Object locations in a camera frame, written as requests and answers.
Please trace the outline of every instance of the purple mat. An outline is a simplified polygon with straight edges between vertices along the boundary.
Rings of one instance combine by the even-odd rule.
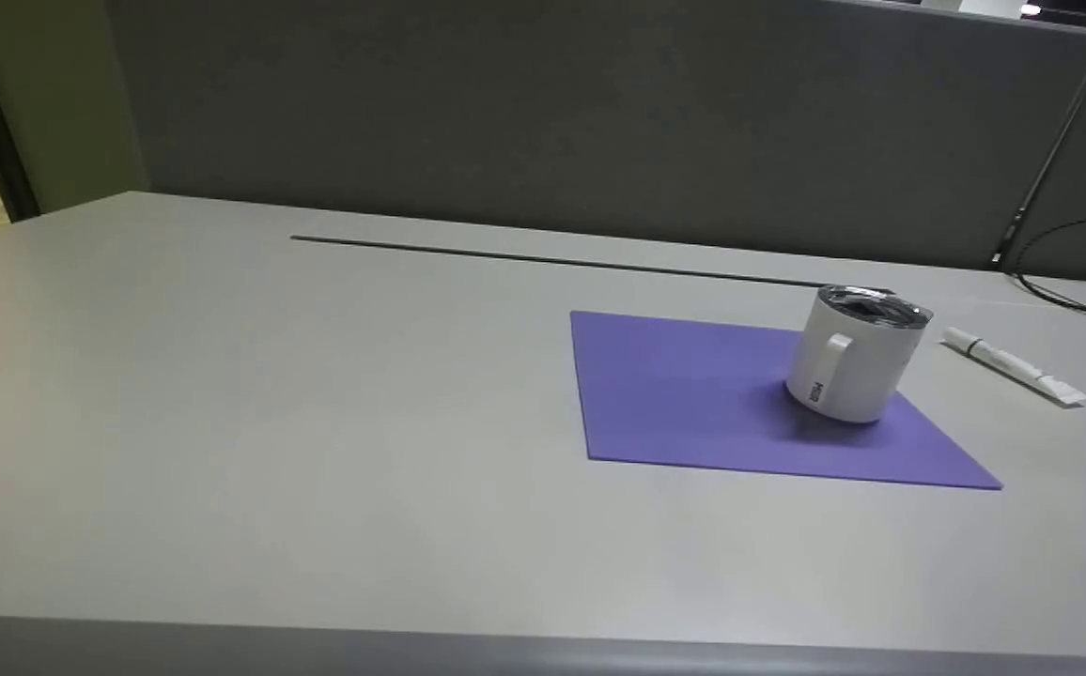
[[[597,464],[999,488],[901,396],[870,429],[799,410],[794,330],[576,312],[570,336]]]

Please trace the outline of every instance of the table surface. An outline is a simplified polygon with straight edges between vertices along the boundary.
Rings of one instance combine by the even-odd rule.
[[[585,464],[578,312],[799,329],[895,286],[901,392],[1002,493]],[[0,618],[1086,657],[1086,317],[1002,276],[116,195],[0,230]]]

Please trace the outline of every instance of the pen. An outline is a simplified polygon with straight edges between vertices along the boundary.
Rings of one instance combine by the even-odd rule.
[[[1052,399],[1064,410],[1074,410],[1074,405],[1086,402],[1086,396],[1074,392],[1070,384],[1040,374],[1037,366],[1031,366],[1031,361],[1022,361],[1022,357],[1014,357],[1014,355],[1009,355],[1009,351],[999,351],[999,345],[991,345],[991,344],[985,344],[985,339],[976,339],[969,330],[950,329],[945,344],[955,355],[964,355],[964,357],[969,357],[969,361],[976,361],[976,366],[985,366],[985,367],[991,367],[991,374],[999,374],[999,377],[1009,377],[1009,381],[1014,381],[1014,384],[1022,384],[1022,389],[1031,389],[1031,392],[1037,392],[1044,399]]]

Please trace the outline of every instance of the gray table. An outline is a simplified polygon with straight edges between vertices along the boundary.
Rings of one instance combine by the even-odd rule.
[[[570,310],[799,329],[807,289],[297,232],[895,286],[938,317],[901,392],[1009,488],[585,464]],[[957,361],[946,322],[1086,389],[1086,317],[981,272],[168,195],[0,230],[0,655],[1086,672],[1086,410]]]

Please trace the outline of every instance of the white cup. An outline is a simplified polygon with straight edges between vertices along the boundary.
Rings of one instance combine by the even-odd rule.
[[[910,367],[928,312],[892,289],[822,286],[787,392],[835,420],[872,426]]]

